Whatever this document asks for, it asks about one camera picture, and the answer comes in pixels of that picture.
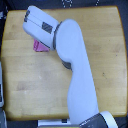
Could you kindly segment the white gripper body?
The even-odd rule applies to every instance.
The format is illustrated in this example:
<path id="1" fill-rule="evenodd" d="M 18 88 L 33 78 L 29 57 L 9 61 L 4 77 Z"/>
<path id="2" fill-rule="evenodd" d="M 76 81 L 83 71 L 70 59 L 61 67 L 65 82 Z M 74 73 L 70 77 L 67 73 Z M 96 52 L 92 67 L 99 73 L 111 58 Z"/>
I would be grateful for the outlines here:
<path id="1" fill-rule="evenodd" d="M 55 46 L 55 32 L 59 22 L 36 6 L 29 6 L 23 22 L 24 31 L 51 50 Z"/>

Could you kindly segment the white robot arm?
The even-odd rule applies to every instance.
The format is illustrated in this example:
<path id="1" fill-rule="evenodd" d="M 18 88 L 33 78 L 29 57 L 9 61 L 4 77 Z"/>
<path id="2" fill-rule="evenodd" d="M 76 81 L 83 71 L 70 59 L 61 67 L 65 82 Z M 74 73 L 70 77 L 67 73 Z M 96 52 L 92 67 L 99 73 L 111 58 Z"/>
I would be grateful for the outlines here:
<path id="1" fill-rule="evenodd" d="M 63 65 L 72 71 L 67 95 L 70 122 L 80 128 L 118 128 L 110 112 L 100 112 L 98 109 L 92 72 L 79 24 L 73 19 L 59 23 L 36 6 L 29 6 L 23 29 L 50 50 L 56 50 Z"/>

